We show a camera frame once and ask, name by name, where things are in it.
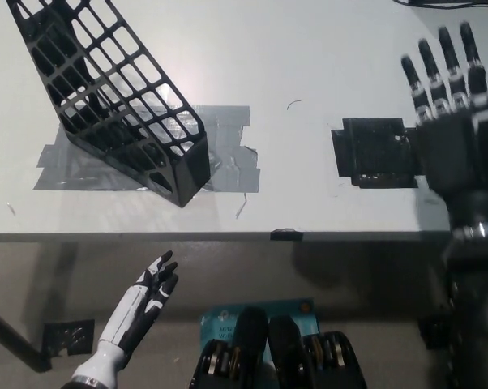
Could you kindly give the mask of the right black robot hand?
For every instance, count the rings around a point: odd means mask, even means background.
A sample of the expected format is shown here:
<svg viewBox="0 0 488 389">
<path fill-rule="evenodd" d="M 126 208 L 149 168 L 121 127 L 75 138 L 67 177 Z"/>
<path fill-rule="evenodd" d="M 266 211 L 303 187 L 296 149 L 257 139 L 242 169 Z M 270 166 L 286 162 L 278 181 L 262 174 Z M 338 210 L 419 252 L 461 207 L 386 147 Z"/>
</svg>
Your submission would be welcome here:
<svg viewBox="0 0 488 389">
<path fill-rule="evenodd" d="M 473 31 L 460 24 L 467 67 L 461 68 L 449 31 L 439 28 L 444 78 L 429 43 L 418 42 L 423 83 L 409 56 L 401 59 L 416 127 L 410 137 L 429 188 L 446 204 L 451 231 L 461 239 L 488 237 L 488 86 Z"/>
</svg>

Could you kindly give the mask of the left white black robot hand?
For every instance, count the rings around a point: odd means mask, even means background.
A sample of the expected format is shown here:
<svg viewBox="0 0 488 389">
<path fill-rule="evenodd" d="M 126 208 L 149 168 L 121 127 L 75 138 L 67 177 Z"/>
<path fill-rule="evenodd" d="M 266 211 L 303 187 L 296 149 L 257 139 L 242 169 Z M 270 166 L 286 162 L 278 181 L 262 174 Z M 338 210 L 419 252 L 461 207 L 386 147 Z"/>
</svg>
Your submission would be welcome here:
<svg viewBox="0 0 488 389">
<path fill-rule="evenodd" d="M 116 388 L 118 374 L 158 319 L 178 282 L 171 250 L 152 262 L 111 314 L 96 351 L 72 374 L 65 388 Z"/>
</svg>

